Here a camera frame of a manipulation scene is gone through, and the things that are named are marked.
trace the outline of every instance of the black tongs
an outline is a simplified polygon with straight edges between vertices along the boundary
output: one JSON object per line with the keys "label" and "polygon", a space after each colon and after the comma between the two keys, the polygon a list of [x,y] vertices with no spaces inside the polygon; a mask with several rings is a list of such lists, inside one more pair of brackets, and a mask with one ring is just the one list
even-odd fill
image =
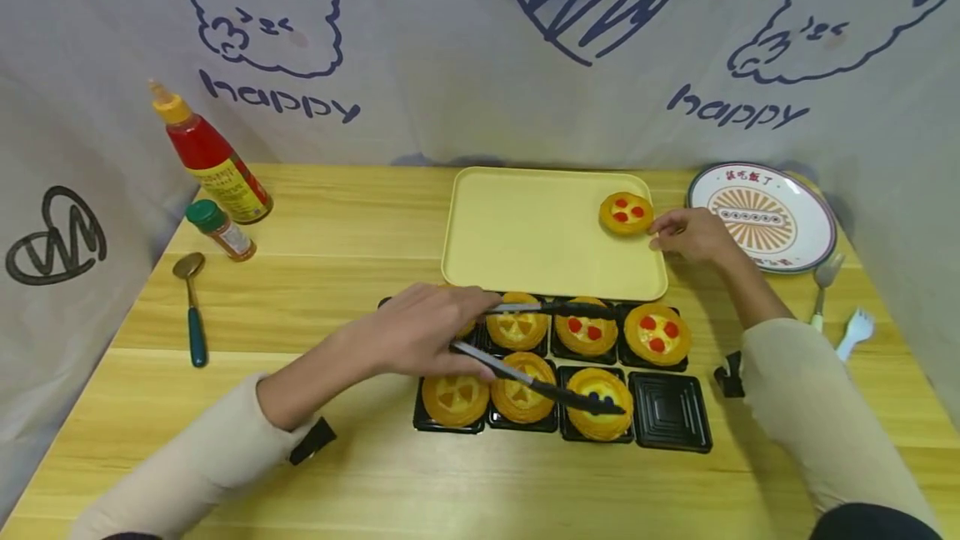
{"label": "black tongs", "polygon": [[610,307],[594,305],[591,302],[553,301],[553,302],[504,302],[484,312],[487,315],[504,313],[546,313],[560,315],[561,318],[617,319]]}
{"label": "black tongs", "polygon": [[561,403],[561,405],[564,407],[586,410],[586,412],[593,413],[595,415],[622,415],[625,413],[623,408],[619,407],[618,405],[613,405],[610,402],[604,402],[600,399],[590,398],[589,396],[583,396],[582,394],[576,394],[573,390],[556,387],[551,383],[541,382],[535,377],[523,373],[523,371],[513,369],[510,365],[500,361],[499,358],[494,357],[493,355],[487,355],[486,352],[483,352],[474,346],[470,346],[466,342],[462,342],[462,340],[454,340],[454,342],[450,344],[450,348],[469,357],[476,358],[480,363],[487,365],[488,368],[491,368],[493,370],[493,375],[501,378],[501,380],[514,380],[520,382],[523,384],[523,386],[530,388],[535,393],[541,394],[551,401]]}

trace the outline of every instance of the fork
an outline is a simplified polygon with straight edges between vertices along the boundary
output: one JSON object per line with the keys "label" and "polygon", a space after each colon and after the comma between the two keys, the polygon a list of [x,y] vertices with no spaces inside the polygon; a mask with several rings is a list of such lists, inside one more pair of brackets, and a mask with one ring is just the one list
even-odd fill
{"label": "fork", "polygon": [[810,325],[813,325],[817,332],[823,331],[823,299],[827,295],[827,288],[832,285],[833,280],[838,276],[844,258],[844,254],[834,253],[826,262],[821,263],[820,267],[817,267],[813,273],[813,279],[820,289],[817,290],[817,304],[813,308]]}
{"label": "fork", "polygon": [[840,361],[846,363],[853,352],[853,347],[870,339],[872,335],[873,315],[858,307],[850,321],[847,321],[847,333],[837,345],[837,356],[840,357]]}

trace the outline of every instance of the white plate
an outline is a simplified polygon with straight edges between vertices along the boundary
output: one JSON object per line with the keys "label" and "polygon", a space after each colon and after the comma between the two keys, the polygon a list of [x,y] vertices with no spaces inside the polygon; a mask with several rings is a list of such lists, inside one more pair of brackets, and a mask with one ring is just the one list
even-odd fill
{"label": "white plate", "polygon": [[703,169],[687,205],[717,213],[740,248],[772,273],[813,269],[838,241],[826,202],[793,177],[752,162]]}

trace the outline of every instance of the egg tart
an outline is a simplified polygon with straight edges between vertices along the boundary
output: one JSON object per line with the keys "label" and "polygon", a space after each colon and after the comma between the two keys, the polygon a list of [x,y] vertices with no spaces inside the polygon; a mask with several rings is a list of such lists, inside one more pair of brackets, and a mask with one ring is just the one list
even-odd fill
{"label": "egg tart", "polygon": [[600,442],[610,442],[621,437],[629,430],[633,417],[633,396],[619,377],[608,371],[588,367],[573,374],[567,382],[567,389],[575,393],[613,403],[623,408],[621,415],[594,415],[593,413],[568,408],[570,423],[585,437]]}
{"label": "egg tart", "polygon": [[[578,296],[570,302],[607,306],[603,301],[588,296]],[[613,348],[619,333],[617,322],[608,319],[555,315],[553,324],[563,346],[585,357],[599,357]]]}
{"label": "egg tart", "polygon": [[[557,384],[557,377],[550,364],[532,352],[513,352],[512,355],[507,355],[503,362],[535,380],[554,386]],[[491,384],[490,397],[493,406],[497,407],[506,419],[515,423],[536,423],[553,409],[553,401],[513,380],[495,380]]]}
{"label": "egg tart", "polygon": [[[452,283],[441,283],[440,287],[441,288],[459,288],[459,286],[454,286]],[[473,319],[470,319],[469,321],[467,321],[467,324],[463,325],[463,327],[460,327],[460,331],[457,332],[457,338],[462,339],[469,336],[469,333],[473,331],[473,328],[475,328],[476,325],[478,325],[478,322],[474,321]]]}
{"label": "egg tart", "polygon": [[474,376],[425,377],[421,396],[430,418],[448,428],[462,428],[483,417],[490,387]]}
{"label": "egg tart", "polygon": [[690,327],[659,302],[634,308],[623,322],[623,332],[630,350],[655,365],[676,365],[690,352]]}
{"label": "egg tart", "polygon": [[[525,292],[507,292],[503,295],[505,303],[538,303],[539,301]],[[487,331],[490,338],[503,348],[513,351],[528,351],[546,336],[548,315],[534,312],[504,313],[487,315]]]}
{"label": "egg tart", "polygon": [[643,234],[654,223],[654,206],[637,194],[617,192],[602,201],[600,223],[618,236]]}

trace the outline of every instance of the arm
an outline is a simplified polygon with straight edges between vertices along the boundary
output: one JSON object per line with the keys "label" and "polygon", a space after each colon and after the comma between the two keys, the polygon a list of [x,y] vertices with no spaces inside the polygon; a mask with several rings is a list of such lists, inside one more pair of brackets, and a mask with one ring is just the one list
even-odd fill
{"label": "arm", "polygon": [[475,287],[407,288],[277,373],[248,377],[84,511],[70,538],[178,538],[283,462],[319,408],[379,373],[492,380],[480,362],[449,352],[449,342],[499,300]]}
{"label": "arm", "polygon": [[733,241],[720,217],[707,209],[678,209],[650,227],[651,248],[677,252],[712,266],[727,287],[745,330],[770,319],[793,318],[750,257]]}
{"label": "arm", "polygon": [[817,511],[873,504],[936,529],[933,510],[833,346],[793,318],[720,218],[706,209],[677,210],[658,218],[651,232],[659,232],[653,248],[708,264],[724,282],[746,330],[745,402],[800,467]]}

